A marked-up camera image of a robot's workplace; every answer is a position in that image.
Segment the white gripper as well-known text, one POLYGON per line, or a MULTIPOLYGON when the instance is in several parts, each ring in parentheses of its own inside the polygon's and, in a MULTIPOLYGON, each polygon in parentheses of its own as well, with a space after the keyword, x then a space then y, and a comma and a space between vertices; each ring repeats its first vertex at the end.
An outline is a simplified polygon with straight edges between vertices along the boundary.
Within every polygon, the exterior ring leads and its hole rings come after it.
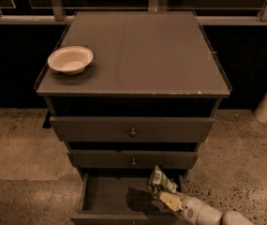
POLYGON ((174 212, 181 211, 182 217, 190 225, 221 225, 223 214, 211 205, 194 197, 182 197, 161 191, 159 200, 174 212))

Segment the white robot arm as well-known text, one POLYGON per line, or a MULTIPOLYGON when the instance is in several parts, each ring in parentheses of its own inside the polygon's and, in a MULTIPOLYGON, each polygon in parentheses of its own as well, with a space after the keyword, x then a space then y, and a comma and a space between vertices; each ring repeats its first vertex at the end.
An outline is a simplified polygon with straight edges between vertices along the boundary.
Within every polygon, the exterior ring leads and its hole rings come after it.
POLYGON ((163 201, 180 225, 267 225, 267 92, 253 112, 216 117, 185 193, 163 201))

